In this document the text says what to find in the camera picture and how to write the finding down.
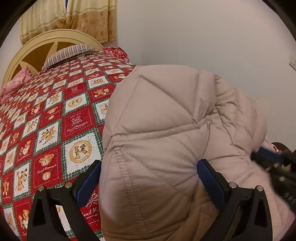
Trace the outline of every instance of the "white wall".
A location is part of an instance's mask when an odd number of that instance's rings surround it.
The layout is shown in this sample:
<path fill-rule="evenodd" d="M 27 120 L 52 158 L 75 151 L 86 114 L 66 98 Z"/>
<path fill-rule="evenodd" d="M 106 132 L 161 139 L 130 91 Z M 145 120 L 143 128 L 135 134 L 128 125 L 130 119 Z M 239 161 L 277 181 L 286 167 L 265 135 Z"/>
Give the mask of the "white wall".
<path fill-rule="evenodd" d="M 289 66 L 296 42 L 261 0 L 118 0 L 117 34 L 113 44 L 135 64 L 205 69 L 264 98 L 270 139 L 296 148 L 296 71 Z M 6 39 L 0 49 L 7 65 L 18 41 Z"/>

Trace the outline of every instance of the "curtain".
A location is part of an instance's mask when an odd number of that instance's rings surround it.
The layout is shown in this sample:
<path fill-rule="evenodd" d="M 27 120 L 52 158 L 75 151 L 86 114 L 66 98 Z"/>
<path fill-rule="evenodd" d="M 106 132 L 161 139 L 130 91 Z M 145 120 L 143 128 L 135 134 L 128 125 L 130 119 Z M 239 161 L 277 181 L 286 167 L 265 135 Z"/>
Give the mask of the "curtain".
<path fill-rule="evenodd" d="M 20 18 L 25 44 L 43 32 L 70 28 L 84 32 L 100 43 L 116 38 L 115 0 L 38 0 Z"/>

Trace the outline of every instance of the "red checkered bedspread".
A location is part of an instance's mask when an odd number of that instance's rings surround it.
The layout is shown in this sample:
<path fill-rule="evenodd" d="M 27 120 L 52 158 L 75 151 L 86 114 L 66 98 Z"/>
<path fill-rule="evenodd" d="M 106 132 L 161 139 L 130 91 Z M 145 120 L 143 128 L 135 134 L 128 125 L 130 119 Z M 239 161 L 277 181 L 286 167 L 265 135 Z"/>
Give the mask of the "red checkered bedspread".
<path fill-rule="evenodd" d="M 134 67 L 100 53 L 79 57 L 40 72 L 0 107 L 0 212 L 20 239 L 38 186 L 62 186 L 103 157 L 109 98 Z M 101 238 L 97 188 L 81 212 Z"/>

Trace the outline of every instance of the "striped pillow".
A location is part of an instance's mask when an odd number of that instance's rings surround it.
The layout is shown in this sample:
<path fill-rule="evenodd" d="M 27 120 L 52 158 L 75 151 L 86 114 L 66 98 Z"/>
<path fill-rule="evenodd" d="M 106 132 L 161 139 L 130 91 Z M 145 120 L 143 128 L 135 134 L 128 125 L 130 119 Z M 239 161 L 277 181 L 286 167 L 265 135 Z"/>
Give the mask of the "striped pillow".
<path fill-rule="evenodd" d="M 72 45 L 72 46 L 63 48 L 57 51 L 56 53 L 54 53 L 45 61 L 42 67 L 42 70 L 45 70 L 50 66 L 56 65 L 59 62 L 73 58 L 77 55 L 87 53 L 87 52 L 92 52 L 92 51 L 94 51 L 94 48 L 87 44 L 78 44 L 78 45 Z"/>

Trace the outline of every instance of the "wooden headboard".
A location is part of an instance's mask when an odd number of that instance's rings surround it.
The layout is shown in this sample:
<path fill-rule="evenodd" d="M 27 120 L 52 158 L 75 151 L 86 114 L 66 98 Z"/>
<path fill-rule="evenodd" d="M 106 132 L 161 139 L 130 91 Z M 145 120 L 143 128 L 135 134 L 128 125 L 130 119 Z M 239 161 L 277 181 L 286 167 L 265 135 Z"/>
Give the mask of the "wooden headboard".
<path fill-rule="evenodd" d="M 93 37 L 77 30 L 56 29 L 42 33 L 27 42 L 15 55 L 7 68 L 2 87 L 26 66 L 32 74 L 37 74 L 47 58 L 58 50 L 74 44 L 88 44 L 96 51 L 103 49 Z"/>

